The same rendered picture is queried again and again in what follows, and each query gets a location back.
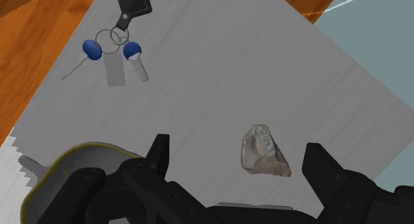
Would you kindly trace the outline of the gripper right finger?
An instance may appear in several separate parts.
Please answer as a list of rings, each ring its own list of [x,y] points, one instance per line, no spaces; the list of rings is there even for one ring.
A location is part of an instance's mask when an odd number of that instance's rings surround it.
[[[386,191],[314,142],[306,145],[302,173],[323,205],[315,224],[414,224],[414,186]]]

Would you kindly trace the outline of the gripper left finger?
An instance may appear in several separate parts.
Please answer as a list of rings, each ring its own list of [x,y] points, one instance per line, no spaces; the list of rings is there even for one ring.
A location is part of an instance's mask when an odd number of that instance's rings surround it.
[[[146,157],[73,172],[36,224],[223,224],[176,182],[166,182],[169,136],[159,134]]]

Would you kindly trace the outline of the grey bowl with yellow rim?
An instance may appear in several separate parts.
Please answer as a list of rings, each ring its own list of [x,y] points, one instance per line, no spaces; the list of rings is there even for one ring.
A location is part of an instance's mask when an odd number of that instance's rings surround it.
[[[21,224],[36,224],[68,177],[81,168],[101,168],[114,173],[128,159],[139,158],[134,152],[103,142],[85,142],[73,146],[48,166],[22,155],[18,162],[36,176],[36,183],[26,195],[20,211]]]

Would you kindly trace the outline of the grey crumpled stone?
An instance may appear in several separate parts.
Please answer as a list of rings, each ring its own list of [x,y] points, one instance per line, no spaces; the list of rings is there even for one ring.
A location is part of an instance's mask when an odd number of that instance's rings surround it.
[[[243,136],[240,160],[241,167],[250,174],[271,174],[286,178],[292,174],[287,159],[267,125],[252,125]]]

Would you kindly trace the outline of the key bunch with black fob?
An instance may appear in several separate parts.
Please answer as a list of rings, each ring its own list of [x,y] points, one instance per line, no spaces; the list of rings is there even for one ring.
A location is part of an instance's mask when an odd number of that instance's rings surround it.
[[[86,60],[98,61],[102,59],[105,66],[105,75],[109,87],[125,86],[123,59],[130,62],[135,73],[142,82],[149,80],[148,73],[141,61],[142,47],[130,40],[128,26],[132,19],[149,14],[152,11],[150,0],[117,0],[121,14],[112,28],[98,31],[93,39],[87,39],[82,44],[82,53],[68,66],[61,79],[64,80],[79,68]],[[98,42],[98,37],[107,32],[112,51],[105,51]]]

